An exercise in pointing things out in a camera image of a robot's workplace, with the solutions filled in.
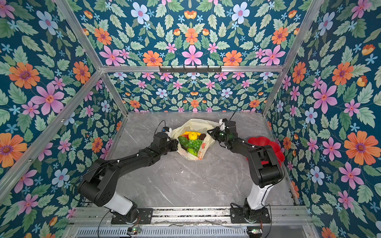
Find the yellowish translucent plastic bag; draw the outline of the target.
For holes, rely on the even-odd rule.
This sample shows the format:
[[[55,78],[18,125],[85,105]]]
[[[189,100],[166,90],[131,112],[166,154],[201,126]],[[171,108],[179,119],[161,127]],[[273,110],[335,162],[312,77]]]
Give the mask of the yellowish translucent plastic bag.
[[[213,121],[190,119],[182,126],[170,130],[170,138],[178,141],[177,152],[181,156],[190,161],[200,161],[215,142],[207,132],[219,126],[219,123]]]

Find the red flower-shaped plastic plate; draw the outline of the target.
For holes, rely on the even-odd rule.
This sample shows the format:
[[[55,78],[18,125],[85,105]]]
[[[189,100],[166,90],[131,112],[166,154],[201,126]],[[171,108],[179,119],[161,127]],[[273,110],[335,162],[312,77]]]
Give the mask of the red flower-shaped plastic plate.
[[[278,145],[274,141],[271,141],[267,137],[263,137],[263,136],[251,137],[251,138],[249,138],[248,143],[252,144],[254,146],[268,146],[269,145],[272,147],[272,149],[275,153],[275,156],[278,158],[278,162],[280,165],[282,165],[282,163],[285,160],[285,156],[284,156],[283,152],[281,151],[280,145]]]

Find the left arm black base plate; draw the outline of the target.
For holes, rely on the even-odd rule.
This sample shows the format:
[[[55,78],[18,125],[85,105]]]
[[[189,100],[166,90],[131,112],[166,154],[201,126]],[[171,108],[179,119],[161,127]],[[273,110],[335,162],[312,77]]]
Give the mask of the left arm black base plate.
[[[111,220],[112,225],[135,225],[135,224],[151,224],[153,218],[152,208],[134,208],[126,215],[113,212]]]

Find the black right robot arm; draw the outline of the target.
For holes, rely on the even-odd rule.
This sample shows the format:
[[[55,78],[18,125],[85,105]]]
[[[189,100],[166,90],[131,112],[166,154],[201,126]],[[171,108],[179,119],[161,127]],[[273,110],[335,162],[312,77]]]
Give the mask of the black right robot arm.
[[[247,158],[253,181],[244,208],[257,211],[264,208],[269,191],[284,178],[282,161],[271,145],[254,145],[238,137],[236,123],[223,119],[220,125],[207,131],[208,135],[227,150]]]

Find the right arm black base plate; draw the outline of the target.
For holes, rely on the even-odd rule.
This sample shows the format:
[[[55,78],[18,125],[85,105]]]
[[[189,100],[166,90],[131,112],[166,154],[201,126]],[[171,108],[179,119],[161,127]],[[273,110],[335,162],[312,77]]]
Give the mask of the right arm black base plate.
[[[271,223],[270,213],[265,207],[258,210],[251,210],[246,207],[230,207],[230,218],[233,224]]]

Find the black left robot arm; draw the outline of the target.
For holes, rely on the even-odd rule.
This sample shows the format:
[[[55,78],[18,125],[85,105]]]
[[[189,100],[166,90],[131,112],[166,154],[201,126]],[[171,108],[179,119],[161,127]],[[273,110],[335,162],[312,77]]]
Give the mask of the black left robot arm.
[[[127,216],[137,209],[134,202],[116,192],[120,177],[158,162],[162,156],[178,150],[179,141],[158,132],[153,142],[137,153],[114,160],[98,159],[85,173],[78,193],[98,207]]]

